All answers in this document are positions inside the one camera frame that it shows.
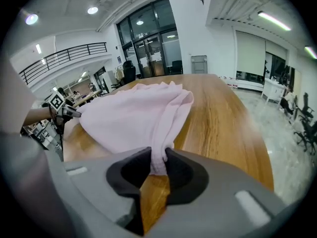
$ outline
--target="pink garment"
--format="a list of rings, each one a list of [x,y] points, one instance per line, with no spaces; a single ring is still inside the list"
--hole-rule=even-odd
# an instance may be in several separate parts
[[[151,146],[151,174],[166,175],[166,147],[174,147],[194,101],[182,85],[137,84],[81,106],[80,123],[112,153]]]

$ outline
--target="tile floor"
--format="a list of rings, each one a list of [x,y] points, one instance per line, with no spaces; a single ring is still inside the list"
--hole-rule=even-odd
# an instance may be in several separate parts
[[[234,92],[262,133],[272,165],[275,193],[287,205],[302,198],[315,172],[317,154],[310,156],[302,145],[296,144],[299,137],[293,132],[295,128],[301,129],[300,122],[289,124],[277,104],[266,104],[260,93],[240,89]]]

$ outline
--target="recessed light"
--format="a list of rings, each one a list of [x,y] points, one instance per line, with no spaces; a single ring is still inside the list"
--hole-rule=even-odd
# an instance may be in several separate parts
[[[25,23],[28,25],[33,25],[36,21],[38,21],[38,16],[36,14],[31,14],[25,19]]]
[[[37,44],[36,46],[36,49],[38,50],[38,53],[40,54],[40,53],[42,53],[42,51],[41,51],[41,48],[40,48],[40,45],[39,44]]]
[[[276,18],[273,18],[272,16],[264,13],[263,11],[260,11],[258,13],[258,15],[260,17],[262,17],[262,18],[265,18],[265,19],[271,21],[272,23],[278,25],[279,27],[283,28],[286,31],[290,31],[291,30],[287,25],[283,24],[281,21],[277,20]]]
[[[317,56],[311,47],[305,47],[305,50],[314,58],[317,59]]]
[[[90,7],[87,12],[88,14],[95,14],[97,11],[98,11],[97,7]]]

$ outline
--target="wood grain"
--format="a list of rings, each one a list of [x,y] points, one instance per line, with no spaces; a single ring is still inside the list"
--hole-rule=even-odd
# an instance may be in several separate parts
[[[239,98],[216,75],[173,75],[136,80],[118,90],[131,89],[138,83],[183,84],[193,92],[194,103],[186,122],[174,141],[175,148],[200,154],[237,166],[274,189],[268,153],[263,139]],[[66,137],[65,161],[94,158],[109,154],[78,124]],[[169,184],[166,177],[149,176],[141,187],[141,212],[147,232],[165,208]]]

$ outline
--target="doorway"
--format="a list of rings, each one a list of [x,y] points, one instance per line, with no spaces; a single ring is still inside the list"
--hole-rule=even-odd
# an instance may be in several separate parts
[[[164,76],[162,49],[159,36],[155,35],[135,44],[143,76]]]

